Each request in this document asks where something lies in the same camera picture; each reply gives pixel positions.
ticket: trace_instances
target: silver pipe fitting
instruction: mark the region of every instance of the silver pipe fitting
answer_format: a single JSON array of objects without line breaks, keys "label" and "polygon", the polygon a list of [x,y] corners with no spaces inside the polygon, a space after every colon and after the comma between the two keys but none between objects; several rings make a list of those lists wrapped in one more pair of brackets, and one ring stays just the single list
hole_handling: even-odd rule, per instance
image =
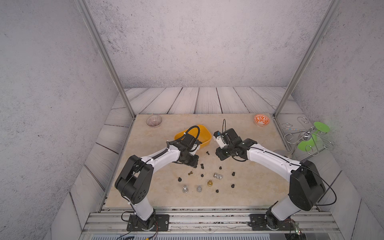
[{"label": "silver pipe fitting", "polygon": [[221,180],[223,178],[223,175],[221,174],[218,174],[215,172],[215,175],[214,175],[215,178],[218,178],[219,180]]}]

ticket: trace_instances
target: black mounting plate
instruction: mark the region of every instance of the black mounting plate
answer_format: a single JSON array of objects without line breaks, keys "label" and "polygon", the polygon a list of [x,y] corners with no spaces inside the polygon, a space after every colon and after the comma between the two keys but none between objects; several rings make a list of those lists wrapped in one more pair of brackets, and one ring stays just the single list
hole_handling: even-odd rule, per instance
[{"label": "black mounting plate", "polygon": [[[252,227],[252,231],[270,231],[266,226],[265,222],[265,214],[250,214],[249,215],[251,221],[249,223],[250,227]],[[283,223],[283,225],[277,231],[289,231],[291,229],[294,231],[294,226],[292,223]]]},{"label": "black mounting plate", "polygon": [[[155,215],[155,222],[157,222],[157,226],[159,228],[159,232],[166,232],[168,231],[169,226],[169,215],[168,214],[156,214]],[[128,226],[127,231],[134,231],[134,232],[147,232],[142,229],[142,224],[138,221],[137,216],[131,214],[129,216],[128,220]],[[156,231],[156,226],[154,226],[151,230],[151,232]]]}]

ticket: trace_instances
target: yellow plastic bowl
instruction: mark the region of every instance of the yellow plastic bowl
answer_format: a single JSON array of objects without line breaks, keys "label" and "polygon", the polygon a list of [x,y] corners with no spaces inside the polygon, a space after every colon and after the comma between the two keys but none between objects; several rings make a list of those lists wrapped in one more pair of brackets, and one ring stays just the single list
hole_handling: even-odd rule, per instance
[{"label": "yellow plastic bowl", "polygon": [[[200,128],[200,135],[197,139],[200,142],[202,142],[202,144],[200,144],[200,148],[202,148],[202,147],[205,147],[206,145],[209,144],[209,142],[211,141],[212,135],[205,126],[203,126],[203,125],[197,125],[197,126]],[[188,129],[176,134],[175,140],[182,137],[187,130]],[[189,131],[188,134],[191,134],[192,136],[196,137],[197,136],[197,128],[191,129],[191,131]]]}]

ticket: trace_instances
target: black cable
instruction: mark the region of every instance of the black cable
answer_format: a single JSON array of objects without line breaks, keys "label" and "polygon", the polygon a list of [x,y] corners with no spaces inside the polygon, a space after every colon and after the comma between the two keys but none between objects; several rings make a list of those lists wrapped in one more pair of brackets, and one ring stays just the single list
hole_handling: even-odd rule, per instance
[{"label": "black cable", "polygon": [[126,213],[126,212],[129,212],[129,211],[125,211],[125,212],[123,212],[123,213],[121,214],[121,220],[123,220],[124,222],[129,222],[129,220],[124,220],[124,219],[122,218],[123,214]]},{"label": "black cable", "polygon": [[167,141],[167,148],[165,148],[164,151],[162,151],[161,153],[159,153],[156,156],[154,156],[152,159],[156,159],[156,158],[160,157],[161,155],[163,155],[166,152],[168,152],[168,150],[169,150],[169,142]]},{"label": "black cable", "polygon": [[[119,236],[118,238],[116,238],[116,240],[118,240],[119,238],[124,237],[125,235],[128,235],[128,234],[130,234],[130,233],[131,233],[131,231],[130,231],[129,233],[126,233],[126,234],[124,234],[124,235]],[[124,238],[124,240],[127,240],[127,239],[134,239],[134,238],[135,238],[134,236],[130,236],[130,237]]]},{"label": "black cable", "polygon": [[263,223],[259,223],[259,224],[251,224],[251,223],[249,223],[248,226],[249,227],[257,227],[257,226],[264,225],[264,224],[267,224],[267,222],[263,222]]},{"label": "black cable", "polygon": [[238,162],[245,162],[246,160],[237,160],[236,158],[234,158],[234,156],[232,156],[232,158]]},{"label": "black cable", "polygon": [[224,132],[224,123],[225,123],[225,130],[227,130],[227,122],[225,121],[225,118],[223,120],[223,126],[221,127],[221,133]]},{"label": "black cable", "polygon": [[[262,149],[259,149],[259,148],[257,148],[257,147],[250,147],[250,148],[254,148],[254,149],[258,149],[258,150],[260,150],[260,151],[265,151],[265,150],[262,150]],[[335,193],[335,191],[332,189],[332,187],[322,178],[322,177],[320,177],[320,175],[319,174],[317,174],[315,171],[313,171],[312,169],[310,169],[310,168],[308,168],[308,167],[305,167],[305,166],[303,166],[303,165],[297,165],[297,164],[293,164],[293,163],[291,163],[291,162],[289,162],[289,161],[287,161],[286,159],[284,159],[284,158],[282,158],[282,157],[280,157],[279,155],[276,155],[276,154],[274,154],[274,153],[272,153],[272,152],[268,152],[268,151],[265,151],[265,152],[267,152],[267,153],[269,153],[269,154],[272,154],[272,155],[274,155],[274,156],[276,156],[276,157],[279,157],[279,158],[281,158],[281,159],[283,159],[284,161],[286,161],[287,163],[289,163],[289,164],[291,164],[291,165],[295,165],[295,166],[299,166],[299,167],[302,167],[302,168],[305,168],[305,169],[307,169],[307,170],[310,170],[311,172],[313,172],[314,174],[316,174],[319,178],[321,178],[321,180],[332,190],[332,192],[333,192],[333,194],[335,195],[335,201],[333,201],[333,203],[330,203],[330,204],[321,204],[321,205],[317,205],[317,204],[315,204],[316,206],[329,206],[329,205],[332,205],[332,204],[335,204],[336,203],[336,201],[337,201],[337,195],[336,195],[336,193]]]},{"label": "black cable", "polygon": [[190,127],[186,132],[185,132],[185,134],[187,134],[189,131],[191,131],[192,129],[194,129],[194,128],[197,128],[197,136],[196,136],[196,139],[198,139],[198,137],[199,137],[199,135],[200,135],[200,128],[198,127],[198,126],[192,126],[192,127]]}]

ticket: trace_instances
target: beige tabletop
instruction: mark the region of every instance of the beige tabletop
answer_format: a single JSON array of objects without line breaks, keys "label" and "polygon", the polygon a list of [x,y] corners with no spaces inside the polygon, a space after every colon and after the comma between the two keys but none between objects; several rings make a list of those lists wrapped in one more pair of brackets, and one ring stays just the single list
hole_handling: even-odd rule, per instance
[{"label": "beige tabletop", "polygon": [[[193,125],[204,125],[211,134],[215,131],[221,132],[224,118],[227,129],[233,128],[242,140],[253,139],[272,151],[285,149],[271,117],[270,124],[260,127],[254,124],[254,115],[163,114],[161,115],[162,123],[157,128],[151,128],[146,124],[150,115],[138,115],[113,183],[131,155],[141,157],[161,150],[166,147],[167,140],[172,141],[176,133]],[[152,206],[264,206],[272,205],[288,194],[289,183],[278,174],[251,161],[237,162],[232,158],[220,161],[215,155],[217,147],[217,143],[211,140],[209,145],[196,152],[199,156],[197,168],[171,163],[157,171],[152,177],[147,195]],[[204,169],[201,169],[201,163],[204,164]],[[214,178],[215,172],[222,174],[223,179]],[[209,180],[213,182],[211,187],[207,185]],[[186,194],[182,192],[183,185],[189,189]],[[196,191],[198,185],[202,187],[200,193]],[[129,206],[113,186],[108,193],[105,207],[128,208]]]}]

